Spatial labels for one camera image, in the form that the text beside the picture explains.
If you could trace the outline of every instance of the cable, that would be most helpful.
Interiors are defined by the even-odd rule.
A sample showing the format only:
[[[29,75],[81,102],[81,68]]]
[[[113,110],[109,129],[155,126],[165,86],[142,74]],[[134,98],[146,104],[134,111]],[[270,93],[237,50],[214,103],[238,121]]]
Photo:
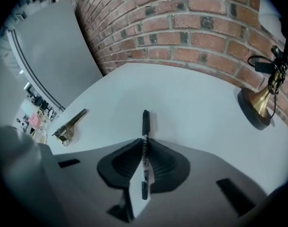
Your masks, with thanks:
[[[269,77],[269,80],[268,80],[268,89],[269,89],[269,92],[274,95],[274,111],[273,111],[273,114],[270,118],[273,118],[273,116],[275,115],[275,112],[276,112],[276,95],[278,94],[279,92],[279,87],[281,86],[281,84],[283,84],[285,78],[286,78],[286,67],[284,66],[284,64],[281,62],[281,65],[278,66],[275,61],[272,61],[271,59],[267,58],[267,57],[264,57],[264,56],[261,56],[261,55],[253,55],[253,56],[250,56],[247,60],[248,64],[252,67],[255,67],[255,65],[253,65],[250,60],[251,59],[263,59],[263,60],[266,60],[268,62],[270,62],[276,69],[276,71],[278,72],[278,78],[275,80],[274,78],[274,75],[271,75]]]

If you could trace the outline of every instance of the white table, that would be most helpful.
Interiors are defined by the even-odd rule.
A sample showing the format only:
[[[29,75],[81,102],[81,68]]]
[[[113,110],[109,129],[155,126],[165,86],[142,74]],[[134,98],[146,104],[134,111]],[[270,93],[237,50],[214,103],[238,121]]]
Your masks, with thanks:
[[[141,137],[151,113],[151,137],[213,153],[270,194],[288,179],[288,127],[278,117],[254,128],[238,102],[239,88],[200,72],[127,63],[97,81],[55,120],[48,145],[54,155],[101,148]],[[87,115],[64,147],[51,136],[82,109]]]

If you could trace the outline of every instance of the gold lamp base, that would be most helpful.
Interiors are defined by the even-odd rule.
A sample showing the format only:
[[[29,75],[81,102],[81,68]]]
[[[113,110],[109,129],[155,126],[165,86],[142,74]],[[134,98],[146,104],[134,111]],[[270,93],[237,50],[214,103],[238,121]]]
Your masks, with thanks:
[[[239,92],[238,103],[249,122],[257,129],[263,130],[270,125],[271,116],[267,109],[270,99],[268,86],[258,93],[243,88]]]

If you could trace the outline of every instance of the white wall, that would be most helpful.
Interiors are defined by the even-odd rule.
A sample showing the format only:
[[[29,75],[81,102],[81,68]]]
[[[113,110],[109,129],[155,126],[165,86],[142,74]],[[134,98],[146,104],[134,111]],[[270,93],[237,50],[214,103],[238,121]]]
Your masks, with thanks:
[[[0,126],[11,125],[26,98],[23,86],[6,68],[0,57]]]

